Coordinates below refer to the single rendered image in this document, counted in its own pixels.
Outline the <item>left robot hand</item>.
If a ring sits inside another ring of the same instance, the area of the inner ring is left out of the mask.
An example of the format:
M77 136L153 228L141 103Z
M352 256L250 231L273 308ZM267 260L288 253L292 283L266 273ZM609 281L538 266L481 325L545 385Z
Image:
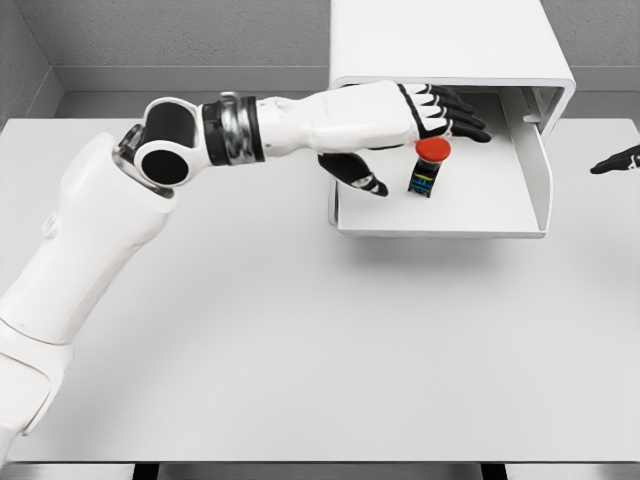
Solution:
M387 186L356 152L385 150L435 137L491 140L473 107L440 85L390 80L327 93L328 112L314 126L318 163L337 181L385 197Z

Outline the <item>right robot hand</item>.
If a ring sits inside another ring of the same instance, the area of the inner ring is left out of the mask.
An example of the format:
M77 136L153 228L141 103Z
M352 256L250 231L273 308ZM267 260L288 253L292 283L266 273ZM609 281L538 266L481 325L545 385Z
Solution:
M609 158L598 162L590 169L590 173L600 175L611 171L636 169L640 169L640 144L613 154Z

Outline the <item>red button load switch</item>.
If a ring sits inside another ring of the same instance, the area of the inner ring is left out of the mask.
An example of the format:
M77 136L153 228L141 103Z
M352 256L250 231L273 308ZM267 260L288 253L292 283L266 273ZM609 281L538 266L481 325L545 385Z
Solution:
M417 161L408 191L430 198L440 167L451 154L451 145L444 138L434 137L417 141L415 151Z

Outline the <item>white cabinet drawer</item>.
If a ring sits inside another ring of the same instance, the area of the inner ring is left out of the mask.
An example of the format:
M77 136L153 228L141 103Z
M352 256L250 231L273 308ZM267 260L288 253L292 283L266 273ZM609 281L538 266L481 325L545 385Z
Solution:
M492 137L475 143L452 137L451 155L431 196L409 191L417 161L413 147L362 150L360 156L388 188L385 197L332 181L329 221L343 234L453 238L542 238L553 198L549 161L532 96L521 87L468 88L464 101Z

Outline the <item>white tabletop storage cabinet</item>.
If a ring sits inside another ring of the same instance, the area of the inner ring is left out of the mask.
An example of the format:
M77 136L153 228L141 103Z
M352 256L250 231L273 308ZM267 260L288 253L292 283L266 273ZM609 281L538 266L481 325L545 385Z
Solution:
M330 86L384 79L524 88L543 145L576 89L540 0L331 0Z

